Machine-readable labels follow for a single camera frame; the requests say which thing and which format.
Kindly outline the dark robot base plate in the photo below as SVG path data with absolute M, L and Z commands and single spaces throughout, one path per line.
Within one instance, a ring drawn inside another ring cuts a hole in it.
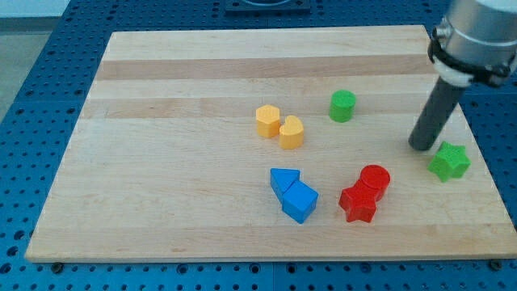
M 224 0 L 226 14 L 310 12 L 310 0 Z

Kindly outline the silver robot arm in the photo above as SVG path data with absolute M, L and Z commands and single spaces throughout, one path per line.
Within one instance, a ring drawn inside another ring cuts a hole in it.
M 456 0 L 431 33 L 427 54 L 439 74 L 409 136 L 429 150 L 474 83 L 499 87 L 516 71 L 516 2 Z

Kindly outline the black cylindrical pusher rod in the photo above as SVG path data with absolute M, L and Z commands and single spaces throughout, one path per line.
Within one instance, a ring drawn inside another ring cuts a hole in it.
M 426 151 L 435 144 L 464 92 L 464 87 L 438 78 L 409 136 L 409 145 L 414 150 Z

